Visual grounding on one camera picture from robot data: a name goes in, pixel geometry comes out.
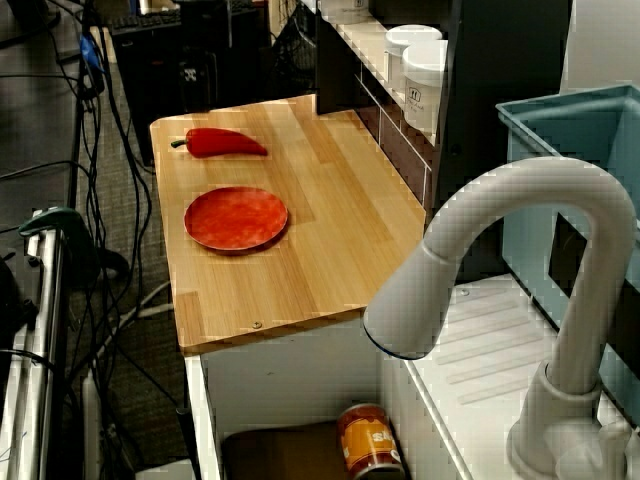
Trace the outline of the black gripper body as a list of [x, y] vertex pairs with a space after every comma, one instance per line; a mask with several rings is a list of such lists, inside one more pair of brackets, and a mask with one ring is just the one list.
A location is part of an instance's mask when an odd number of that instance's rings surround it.
[[209, 51], [231, 47], [231, 11], [225, 0], [178, 1], [185, 45]]

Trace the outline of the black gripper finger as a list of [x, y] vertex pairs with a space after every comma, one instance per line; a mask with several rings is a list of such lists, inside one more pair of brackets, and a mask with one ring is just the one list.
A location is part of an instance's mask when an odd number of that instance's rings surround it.
[[212, 105], [209, 64], [199, 50], [186, 50], [178, 66], [181, 98], [186, 112], [207, 111]]

